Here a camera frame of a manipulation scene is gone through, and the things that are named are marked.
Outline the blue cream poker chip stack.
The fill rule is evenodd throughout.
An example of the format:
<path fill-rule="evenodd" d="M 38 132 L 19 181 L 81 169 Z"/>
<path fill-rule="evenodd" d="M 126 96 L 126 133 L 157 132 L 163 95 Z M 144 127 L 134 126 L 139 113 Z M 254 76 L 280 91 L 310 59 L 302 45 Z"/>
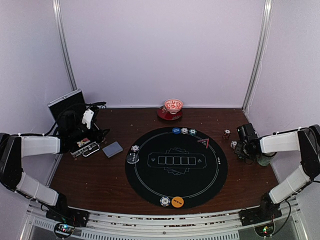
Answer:
<path fill-rule="evenodd" d="M 237 144 L 238 144 L 238 142 L 237 142 L 236 140 L 233 140 L 233 141 L 230 143 L 230 147 L 231 147 L 232 149 L 235 149 L 236 146 L 237 146 Z"/>

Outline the blue cream chips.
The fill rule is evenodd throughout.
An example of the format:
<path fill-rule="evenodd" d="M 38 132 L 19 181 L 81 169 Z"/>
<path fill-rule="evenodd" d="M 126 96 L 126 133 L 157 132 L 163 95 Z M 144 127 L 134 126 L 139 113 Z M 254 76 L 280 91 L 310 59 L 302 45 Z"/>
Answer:
<path fill-rule="evenodd" d="M 138 145 L 133 145 L 131 147 L 131 151 L 134 152 L 134 153 L 137 153 L 139 151 L 140 147 Z"/>
<path fill-rule="evenodd" d="M 188 128 L 186 128 L 186 127 L 182 127 L 181 128 L 181 133 L 182 134 L 188 134 L 188 132 L 189 132 Z"/>
<path fill-rule="evenodd" d="M 168 207 L 171 204 L 171 200 L 168 196 L 162 196 L 159 203 L 162 207 Z"/>

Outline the grey dealer button disc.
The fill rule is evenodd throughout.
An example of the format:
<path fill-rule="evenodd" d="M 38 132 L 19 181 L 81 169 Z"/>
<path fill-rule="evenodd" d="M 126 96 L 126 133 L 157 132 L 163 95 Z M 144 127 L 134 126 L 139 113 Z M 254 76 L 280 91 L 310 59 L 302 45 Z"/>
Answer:
<path fill-rule="evenodd" d="M 139 162 L 140 158 L 138 156 L 138 154 L 136 153 L 129 153 L 127 156 L 126 156 L 126 162 L 128 164 L 136 164 L 137 162 Z"/>

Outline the red black triangle marker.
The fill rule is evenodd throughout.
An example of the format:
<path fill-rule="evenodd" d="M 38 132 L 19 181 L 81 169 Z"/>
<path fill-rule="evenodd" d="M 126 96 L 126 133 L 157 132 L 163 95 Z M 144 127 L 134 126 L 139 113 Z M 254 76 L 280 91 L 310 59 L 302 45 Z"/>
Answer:
<path fill-rule="evenodd" d="M 209 138 L 199 139 L 197 142 L 204 145 L 205 148 L 207 149 L 209 147 L 210 139 Z"/>

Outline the green chips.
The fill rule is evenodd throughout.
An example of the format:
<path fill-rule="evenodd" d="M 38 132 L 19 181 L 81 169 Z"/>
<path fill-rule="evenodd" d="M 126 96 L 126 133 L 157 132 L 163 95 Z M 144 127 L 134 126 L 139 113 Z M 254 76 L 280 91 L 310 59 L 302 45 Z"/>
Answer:
<path fill-rule="evenodd" d="M 195 136 L 197 134 L 197 130 L 196 129 L 190 129 L 188 132 L 190 135 Z"/>

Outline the blue small blind button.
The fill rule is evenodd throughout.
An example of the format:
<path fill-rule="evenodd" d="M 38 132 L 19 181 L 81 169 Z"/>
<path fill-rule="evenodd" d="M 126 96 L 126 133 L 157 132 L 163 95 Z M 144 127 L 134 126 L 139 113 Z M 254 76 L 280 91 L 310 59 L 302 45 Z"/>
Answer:
<path fill-rule="evenodd" d="M 181 128 L 179 128 L 179 127 L 174 127 L 174 128 L 172 129 L 172 132 L 173 132 L 174 134 L 180 134 L 180 133 L 181 133 Z"/>

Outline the orange big blind button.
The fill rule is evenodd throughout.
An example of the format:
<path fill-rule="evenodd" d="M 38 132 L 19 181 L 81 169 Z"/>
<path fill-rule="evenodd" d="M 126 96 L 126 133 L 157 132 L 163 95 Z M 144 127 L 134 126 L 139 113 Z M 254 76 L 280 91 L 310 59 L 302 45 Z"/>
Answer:
<path fill-rule="evenodd" d="M 184 205 L 184 203 L 185 203 L 184 199 L 180 196 L 175 196 L 171 200 L 171 205 L 174 208 L 181 208 Z"/>

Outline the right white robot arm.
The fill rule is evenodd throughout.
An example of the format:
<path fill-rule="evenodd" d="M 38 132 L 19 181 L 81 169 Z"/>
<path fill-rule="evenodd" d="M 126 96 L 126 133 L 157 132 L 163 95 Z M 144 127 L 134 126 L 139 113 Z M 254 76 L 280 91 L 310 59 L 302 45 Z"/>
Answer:
<path fill-rule="evenodd" d="M 258 136 L 253 125 L 237 127 L 239 140 L 234 153 L 249 160 L 270 159 L 279 152 L 300 152 L 300 165 L 284 181 L 265 193 L 256 210 L 259 220 L 268 220 L 281 202 L 298 194 L 320 174 L 320 126 L 300 127 Z"/>

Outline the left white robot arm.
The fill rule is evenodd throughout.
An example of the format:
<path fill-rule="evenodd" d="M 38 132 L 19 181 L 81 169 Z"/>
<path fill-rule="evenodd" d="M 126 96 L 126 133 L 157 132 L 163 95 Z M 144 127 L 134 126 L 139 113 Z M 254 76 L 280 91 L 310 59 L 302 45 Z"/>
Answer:
<path fill-rule="evenodd" d="M 47 133 L 0 134 L 0 182 L 8 190 L 46 205 L 61 222 L 72 218 L 67 198 L 27 175 L 22 167 L 24 157 L 71 153 L 74 158 L 88 157 L 100 150 L 109 129 L 96 125 L 99 107 L 105 102 L 82 103 L 77 113 L 73 104 L 63 110 Z"/>

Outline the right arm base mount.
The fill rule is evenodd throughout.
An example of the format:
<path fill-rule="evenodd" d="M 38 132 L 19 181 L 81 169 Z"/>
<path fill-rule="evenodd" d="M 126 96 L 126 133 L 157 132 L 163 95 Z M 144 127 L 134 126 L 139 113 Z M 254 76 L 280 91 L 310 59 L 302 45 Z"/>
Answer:
<path fill-rule="evenodd" d="M 280 210 L 276 210 L 269 216 L 259 216 L 259 208 L 243 208 L 239 213 L 242 226 L 254 226 L 254 231 L 259 237 L 271 237 L 276 232 L 275 219 L 282 216 Z"/>

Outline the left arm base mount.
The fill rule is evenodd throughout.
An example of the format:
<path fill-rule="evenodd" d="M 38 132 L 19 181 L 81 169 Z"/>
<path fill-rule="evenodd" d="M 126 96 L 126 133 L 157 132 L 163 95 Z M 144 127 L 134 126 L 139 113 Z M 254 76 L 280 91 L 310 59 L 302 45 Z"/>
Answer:
<path fill-rule="evenodd" d="M 53 233 L 58 239 L 65 240 L 74 233 L 76 228 L 87 226 L 90 215 L 88 211 L 69 208 L 66 214 L 62 214 L 53 207 L 46 208 L 41 210 L 46 212 L 45 216 L 48 219 L 57 222 L 53 227 Z"/>

